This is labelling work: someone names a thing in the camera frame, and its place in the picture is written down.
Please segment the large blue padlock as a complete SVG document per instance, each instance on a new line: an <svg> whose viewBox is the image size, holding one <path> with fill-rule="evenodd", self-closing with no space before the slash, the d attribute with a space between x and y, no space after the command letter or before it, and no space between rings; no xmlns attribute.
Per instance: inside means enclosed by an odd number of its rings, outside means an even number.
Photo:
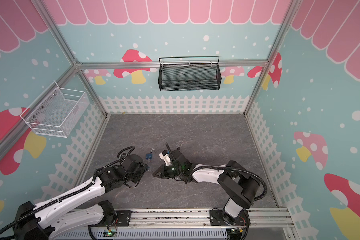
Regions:
<svg viewBox="0 0 360 240"><path fill-rule="evenodd" d="M156 154L156 150L155 149L151 149L151 151L149 153L146 154L146 160L147 162L150 162L153 159L153 155Z"/></svg>

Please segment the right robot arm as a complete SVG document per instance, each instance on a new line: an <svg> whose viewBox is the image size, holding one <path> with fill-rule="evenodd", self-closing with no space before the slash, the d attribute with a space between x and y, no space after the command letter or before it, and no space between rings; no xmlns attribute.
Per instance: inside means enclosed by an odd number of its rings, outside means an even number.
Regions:
<svg viewBox="0 0 360 240"><path fill-rule="evenodd" d="M153 173L155 178L174 179L188 183L212 183L221 186L229 199L223 209L210 211L212 225L250 224L248 209L263 199L268 187L258 175L246 170L236 161L221 166L190 162L180 148L163 151L159 157L164 163Z"/></svg>

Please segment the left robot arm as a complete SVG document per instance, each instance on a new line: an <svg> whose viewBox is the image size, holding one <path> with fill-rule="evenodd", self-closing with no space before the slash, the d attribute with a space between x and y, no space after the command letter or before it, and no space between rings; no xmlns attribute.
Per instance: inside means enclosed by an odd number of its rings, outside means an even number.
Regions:
<svg viewBox="0 0 360 240"><path fill-rule="evenodd" d="M92 178L55 198L36 205L26 202L19 206L15 220L0 229L0 240L9 229L13 235L8 240L52 240L83 226L116 225L119 216L109 201L78 212L72 210L129 182L137 186L148 168L141 157L132 154L96 169Z"/></svg>

